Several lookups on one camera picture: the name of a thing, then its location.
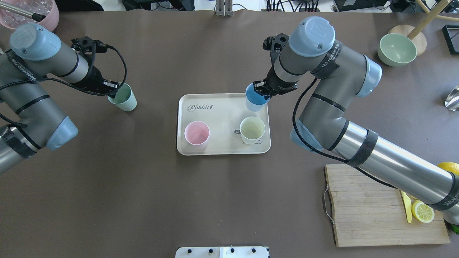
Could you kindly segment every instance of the tabletop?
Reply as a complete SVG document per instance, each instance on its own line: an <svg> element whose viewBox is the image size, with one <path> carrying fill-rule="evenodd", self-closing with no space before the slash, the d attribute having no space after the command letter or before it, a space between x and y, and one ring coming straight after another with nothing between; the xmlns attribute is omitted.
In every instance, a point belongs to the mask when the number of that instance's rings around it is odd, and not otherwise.
<svg viewBox="0 0 459 258"><path fill-rule="evenodd" d="M324 166L335 162L289 138L293 107L313 78L309 73L299 90L269 102L267 153L178 153L179 99L243 92L265 78L271 64L263 40L290 34L311 15L328 19L337 40L382 66L378 87L355 99L345 117L433 164L457 162L459 117L444 100L459 83L459 59L449 54L441 32L453 22L434 20L423 31L425 53L389 67L376 55L379 39L396 25L416 26L425 14L63 13L54 31L61 40L89 36L121 52L138 105L123 112L106 97L42 84L79 134L0 175L0 256L166 258L178 247L261 245L283 258L456 257L459 236L452 232L445 245L335 246L321 200ZM3 49L10 33L0 28ZM123 77L113 51L99 54L95 65L107 79Z"/></svg>

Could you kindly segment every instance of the green bowl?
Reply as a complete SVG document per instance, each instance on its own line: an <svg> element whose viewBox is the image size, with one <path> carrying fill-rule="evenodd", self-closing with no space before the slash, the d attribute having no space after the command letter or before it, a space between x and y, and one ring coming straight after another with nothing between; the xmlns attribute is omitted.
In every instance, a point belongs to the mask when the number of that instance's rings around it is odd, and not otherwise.
<svg viewBox="0 0 459 258"><path fill-rule="evenodd" d="M388 66L402 66L416 58L414 43L407 37L390 33L379 41L378 57Z"/></svg>

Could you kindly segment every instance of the wooden cutting board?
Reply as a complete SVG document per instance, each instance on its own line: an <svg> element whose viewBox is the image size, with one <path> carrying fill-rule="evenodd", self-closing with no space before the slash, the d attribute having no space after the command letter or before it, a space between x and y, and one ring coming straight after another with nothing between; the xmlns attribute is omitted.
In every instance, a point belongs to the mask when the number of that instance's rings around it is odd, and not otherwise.
<svg viewBox="0 0 459 258"><path fill-rule="evenodd" d="M430 223L414 217L408 223L399 190L379 184L345 164L326 165L325 175L338 247L449 243L440 212L435 211Z"/></svg>

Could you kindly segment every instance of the rectangular tray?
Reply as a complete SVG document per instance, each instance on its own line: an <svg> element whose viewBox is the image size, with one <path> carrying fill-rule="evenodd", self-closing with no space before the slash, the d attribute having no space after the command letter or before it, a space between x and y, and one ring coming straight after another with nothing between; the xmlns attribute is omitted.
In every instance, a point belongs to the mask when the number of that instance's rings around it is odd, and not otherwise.
<svg viewBox="0 0 459 258"><path fill-rule="evenodd" d="M263 137L247 145L237 134L246 117L260 118L266 127ZM210 129L209 143L196 149L184 137L185 127L193 121L203 121ZM246 107L245 93L188 94L180 98L177 118L177 150L186 156L221 154L260 154L271 147L268 105L252 112Z"/></svg>

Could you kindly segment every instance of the robotic arm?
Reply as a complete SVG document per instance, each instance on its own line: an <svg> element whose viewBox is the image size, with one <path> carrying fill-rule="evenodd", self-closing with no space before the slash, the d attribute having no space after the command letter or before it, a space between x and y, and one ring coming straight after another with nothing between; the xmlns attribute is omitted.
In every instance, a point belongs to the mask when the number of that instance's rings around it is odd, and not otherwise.
<svg viewBox="0 0 459 258"><path fill-rule="evenodd" d="M119 85L105 80L93 66L95 53L110 47L100 41L74 39L70 48L42 26L29 23L11 35L10 47L0 56L0 101L20 121L10 121L0 128L0 174L42 147L59 148L78 133L70 118L38 84L49 79L47 74L94 95L114 97Z"/></svg>
<svg viewBox="0 0 459 258"><path fill-rule="evenodd" d="M343 117L354 96L365 97L379 83L378 64L337 41L334 28L321 17L304 19L290 37L267 38L263 48L271 50L272 67L253 89L266 100L295 90L306 72L321 79L297 120L307 144L293 130L295 143L309 151L327 149L459 224L458 176Z"/></svg>

